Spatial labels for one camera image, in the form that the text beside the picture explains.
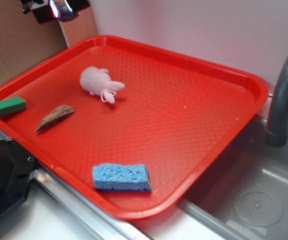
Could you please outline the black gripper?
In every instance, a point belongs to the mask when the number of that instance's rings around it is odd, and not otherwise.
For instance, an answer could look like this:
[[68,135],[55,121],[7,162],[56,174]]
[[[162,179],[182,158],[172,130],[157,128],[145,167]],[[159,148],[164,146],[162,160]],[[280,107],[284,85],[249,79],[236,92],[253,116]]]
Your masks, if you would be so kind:
[[[52,8],[48,5],[48,0],[20,0],[20,2],[23,6],[22,13],[33,12],[39,24],[57,19]],[[79,12],[90,7],[88,0],[67,0],[67,4],[73,12]]]

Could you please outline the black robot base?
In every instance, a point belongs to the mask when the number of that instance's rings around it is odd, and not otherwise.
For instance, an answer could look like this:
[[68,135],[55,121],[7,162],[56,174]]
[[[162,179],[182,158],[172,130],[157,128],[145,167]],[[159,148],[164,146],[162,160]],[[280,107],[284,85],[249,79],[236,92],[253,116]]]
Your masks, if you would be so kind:
[[0,219],[27,200],[36,158],[10,137],[0,139]]

